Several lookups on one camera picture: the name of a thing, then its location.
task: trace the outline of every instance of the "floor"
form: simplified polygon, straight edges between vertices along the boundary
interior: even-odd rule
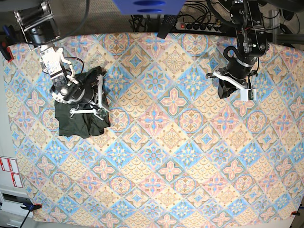
[[[69,32],[72,28],[80,22],[85,11],[85,0],[51,0],[50,5],[56,18],[56,22],[60,28],[61,34]],[[215,5],[214,8],[226,19],[229,19],[229,14],[219,5]],[[268,16],[268,11],[275,9],[273,6],[267,4],[264,7],[260,7],[262,13]],[[182,12],[189,13],[194,17],[200,15],[195,10],[183,7]],[[298,13],[300,20],[301,30],[300,33],[304,33],[304,12]],[[96,33],[112,33],[112,32],[131,32],[132,29],[128,22],[130,16],[124,16],[120,14],[120,11],[111,0],[91,0],[89,16],[85,22],[85,25],[77,32],[78,35],[84,34],[96,34]],[[0,14],[0,26],[12,24],[15,28],[18,28],[14,14],[12,12]],[[285,21],[285,24],[296,33],[298,30],[298,21],[294,17],[291,21]]]

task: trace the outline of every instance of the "table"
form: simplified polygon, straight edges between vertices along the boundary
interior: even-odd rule
[[[270,45],[258,100],[219,99],[207,72],[234,38],[95,34],[56,43],[103,66],[111,127],[58,136],[38,51],[3,61],[12,140],[35,220],[92,227],[232,227],[290,218],[304,196],[303,52]],[[77,72],[81,64],[74,62]]]

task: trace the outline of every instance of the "black clamp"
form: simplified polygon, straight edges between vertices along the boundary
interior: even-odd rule
[[[31,203],[23,203],[23,205],[24,205],[24,207],[23,206],[20,206],[20,207],[24,210],[28,210],[28,213],[27,213],[26,217],[23,219],[23,222],[22,222],[22,224],[19,228],[22,228],[22,226],[23,226],[25,220],[27,220],[30,212],[42,208],[42,206],[40,204],[34,205],[34,204],[31,204]]]
[[[0,42],[0,52],[3,55],[3,57],[8,61],[12,61],[14,59],[14,56],[9,48],[10,45],[17,44],[17,36],[15,29],[12,25],[10,26],[2,26],[2,29],[4,31],[5,36],[5,41],[2,40]]]
[[[25,207],[23,207],[23,206],[20,206],[20,207],[24,210],[29,210],[30,212],[42,208],[42,206],[39,204],[33,205],[33,204],[29,204],[29,203],[24,203],[23,205]]]

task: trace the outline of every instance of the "blue object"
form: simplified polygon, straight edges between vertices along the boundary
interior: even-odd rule
[[[177,15],[186,0],[113,0],[123,15]]]
[[[10,36],[9,27],[7,27],[6,25],[3,25],[3,26],[2,26],[2,29],[3,29],[3,31],[5,32],[5,35],[6,35],[7,37],[9,37],[9,36]]]

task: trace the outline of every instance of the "metal bracket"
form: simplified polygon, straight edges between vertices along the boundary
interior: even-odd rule
[[[70,109],[70,118],[73,118],[74,114],[84,114],[84,113],[93,113],[95,116],[97,116],[100,120],[104,120],[104,117],[107,113],[110,112],[110,109],[107,105],[103,103],[103,76],[99,75],[97,77],[98,80],[98,89],[97,89],[97,98],[98,98],[98,103],[96,104],[96,101],[91,101],[91,108],[92,109],[87,109],[87,110],[79,110],[79,105],[77,108],[71,108]]]
[[[245,88],[242,84],[237,82],[236,80],[232,79],[231,77],[221,75],[219,71],[213,72],[213,76],[218,77],[219,79],[223,81],[227,81],[234,85],[238,90],[240,90],[240,95],[241,95],[241,100],[242,101],[250,101],[254,100],[256,101],[257,99],[257,90],[256,89],[247,89]]]

